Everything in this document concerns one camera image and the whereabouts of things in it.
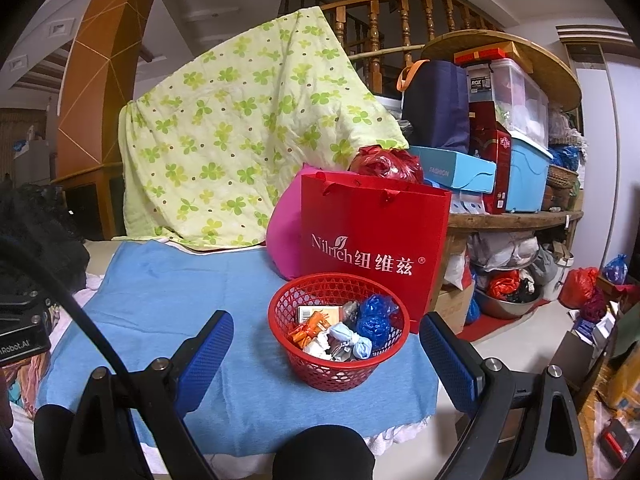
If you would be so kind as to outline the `blue plastic bag trash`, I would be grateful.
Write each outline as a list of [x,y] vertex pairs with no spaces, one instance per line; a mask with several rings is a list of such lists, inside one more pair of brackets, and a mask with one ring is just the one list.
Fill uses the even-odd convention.
[[398,311],[398,305],[389,296],[374,294],[359,306],[355,332],[371,341],[372,350],[382,349],[392,329],[390,318]]

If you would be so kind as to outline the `white paper ball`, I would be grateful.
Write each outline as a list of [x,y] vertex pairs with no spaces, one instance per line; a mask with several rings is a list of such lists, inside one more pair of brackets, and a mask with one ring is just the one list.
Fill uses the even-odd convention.
[[327,332],[321,332],[308,346],[303,349],[307,356],[331,361],[347,362],[352,358],[350,349],[342,347],[340,343],[329,336]]

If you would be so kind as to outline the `black plastic bag trash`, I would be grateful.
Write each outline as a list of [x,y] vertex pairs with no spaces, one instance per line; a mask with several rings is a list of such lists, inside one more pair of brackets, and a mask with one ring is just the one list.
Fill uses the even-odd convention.
[[357,301],[349,301],[344,304],[341,310],[341,322],[350,328],[353,328],[357,323],[359,314],[359,304]]

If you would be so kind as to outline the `orange wrapper bundle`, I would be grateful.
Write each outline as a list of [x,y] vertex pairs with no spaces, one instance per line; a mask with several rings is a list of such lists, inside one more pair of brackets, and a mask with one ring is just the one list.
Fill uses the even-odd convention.
[[321,332],[330,327],[328,316],[322,311],[314,311],[303,323],[288,333],[288,339],[299,349],[305,349]]

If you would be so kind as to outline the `pink striped garment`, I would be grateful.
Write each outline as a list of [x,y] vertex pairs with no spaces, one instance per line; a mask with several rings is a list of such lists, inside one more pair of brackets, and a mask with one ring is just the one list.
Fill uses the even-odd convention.
[[1,376],[6,380],[9,401],[20,406],[30,419],[35,417],[36,397],[40,382],[49,368],[51,352],[38,354],[5,367]]

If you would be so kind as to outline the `black clothing pile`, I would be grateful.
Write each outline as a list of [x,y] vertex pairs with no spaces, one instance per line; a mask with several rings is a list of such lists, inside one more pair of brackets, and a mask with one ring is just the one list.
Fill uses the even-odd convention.
[[70,292],[86,286],[89,253],[56,185],[1,185],[1,233],[20,243]]

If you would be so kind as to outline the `blue towel blanket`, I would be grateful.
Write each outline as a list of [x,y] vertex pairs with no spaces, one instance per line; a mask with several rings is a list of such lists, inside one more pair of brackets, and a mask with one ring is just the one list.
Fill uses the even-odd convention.
[[271,453],[317,425],[373,437],[435,413],[438,379],[416,336],[356,388],[324,392],[302,382],[268,325],[282,284],[263,249],[197,256],[157,242],[125,243],[86,312],[133,372],[172,356],[214,312],[231,314],[232,345],[184,420],[205,454]]

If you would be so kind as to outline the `red mesh plastic basket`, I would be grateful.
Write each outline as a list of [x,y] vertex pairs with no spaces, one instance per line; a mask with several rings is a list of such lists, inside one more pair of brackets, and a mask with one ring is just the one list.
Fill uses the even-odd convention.
[[283,285],[268,308],[271,333],[308,386],[356,388],[409,335],[407,309],[382,285],[345,273],[317,273]]

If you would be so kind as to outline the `red Nilrich paper bag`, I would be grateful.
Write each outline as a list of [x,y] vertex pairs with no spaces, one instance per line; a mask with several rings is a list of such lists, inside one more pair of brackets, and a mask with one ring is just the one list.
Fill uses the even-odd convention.
[[410,330],[428,311],[451,193],[424,183],[317,171],[302,177],[300,267],[363,276],[393,292]]

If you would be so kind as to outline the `magenta pillow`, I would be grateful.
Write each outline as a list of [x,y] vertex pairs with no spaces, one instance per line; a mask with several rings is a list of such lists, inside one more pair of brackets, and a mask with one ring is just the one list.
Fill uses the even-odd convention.
[[298,170],[274,206],[266,232],[268,255],[282,278],[292,280],[302,275],[300,248],[302,248],[302,179],[315,174],[318,168],[304,165]]

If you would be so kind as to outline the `green clover quilt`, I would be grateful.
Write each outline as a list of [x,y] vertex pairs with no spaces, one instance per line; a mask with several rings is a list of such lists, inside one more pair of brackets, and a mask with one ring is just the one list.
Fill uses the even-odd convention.
[[313,6],[220,44],[119,114],[132,240],[194,250],[260,244],[306,165],[346,169],[360,148],[405,148],[398,122]]

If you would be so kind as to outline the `light blue shoe box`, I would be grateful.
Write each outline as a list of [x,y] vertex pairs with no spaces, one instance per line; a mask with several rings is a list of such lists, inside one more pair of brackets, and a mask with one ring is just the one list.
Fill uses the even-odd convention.
[[419,159],[425,180],[463,192],[485,194],[494,190],[497,166],[490,160],[417,145],[410,146],[409,153]]

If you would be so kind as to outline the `blue plastic storage bin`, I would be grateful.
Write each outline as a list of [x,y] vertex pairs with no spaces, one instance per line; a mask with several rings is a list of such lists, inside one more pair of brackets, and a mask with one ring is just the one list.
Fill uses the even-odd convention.
[[519,133],[511,134],[511,162],[506,211],[529,214],[541,211],[551,153]]

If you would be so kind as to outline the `orange wooden arch column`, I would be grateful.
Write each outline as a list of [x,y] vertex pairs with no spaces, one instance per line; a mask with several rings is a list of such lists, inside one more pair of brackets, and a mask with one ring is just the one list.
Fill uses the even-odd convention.
[[122,175],[120,110],[132,99],[142,39],[154,0],[90,0],[70,48],[58,104],[56,180],[90,186],[104,240],[118,235],[113,185]]

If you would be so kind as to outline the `red plastic bag in paper bag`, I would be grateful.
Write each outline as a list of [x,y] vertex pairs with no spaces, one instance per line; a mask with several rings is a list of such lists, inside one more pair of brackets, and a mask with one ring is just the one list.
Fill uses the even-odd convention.
[[382,148],[379,145],[360,148],[348,170],[364,176],[410,183],[422,183],[424,180],[418,156],[401,148]]

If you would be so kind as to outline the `clear plastic storage box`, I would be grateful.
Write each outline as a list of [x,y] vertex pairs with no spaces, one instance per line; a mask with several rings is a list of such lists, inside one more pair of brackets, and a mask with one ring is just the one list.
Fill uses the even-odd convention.
[[493,102],[497,122],[542,148],[548,148],[549,100],[510,58],[467,67],[470,102]]

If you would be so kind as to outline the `navy tote bag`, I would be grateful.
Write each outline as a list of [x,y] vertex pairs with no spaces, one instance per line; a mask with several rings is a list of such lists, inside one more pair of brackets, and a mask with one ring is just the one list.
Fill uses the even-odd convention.
[[397,79],[401,118],[410,122],[410,145],[469,153],[469,91],[464,68],[419,60]]

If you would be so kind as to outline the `round wooden table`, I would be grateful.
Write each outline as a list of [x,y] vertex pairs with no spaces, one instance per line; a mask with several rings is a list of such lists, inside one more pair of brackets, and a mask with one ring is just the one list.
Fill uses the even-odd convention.
[[[460,51],[480,50],[492,44],[512,42],[518,53],[533,64],[533,73],[527,74],[546,94],[549,102],[561,105],[564,110],[574,110],[580,104],[582,92],[575,74],[568,65],[549,50],[519,36],[489,29],[461,29],[428,42],[422,52],[431,61],[451,61]],[[497,122],[494,103],[470,103],[471,145],[488,148],[497,133],[511,134]],[[506,211],[506,196],[503,197],[501,214],[450,214],[444,255],[454,252],[454,242],[475,232],[528,232],[556,228],[561,224],[567,231],[574,231],[582,218],[581,211],[530,212],[519,214]]]

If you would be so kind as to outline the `wooden stair railing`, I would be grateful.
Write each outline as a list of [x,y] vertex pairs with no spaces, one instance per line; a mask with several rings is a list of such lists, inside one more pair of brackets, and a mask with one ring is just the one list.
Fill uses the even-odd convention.
[[465,0],[281,0],[280,14],[320,6],[369,90],[396,96],[400,71],[424,46],[460,29],[501,25]]

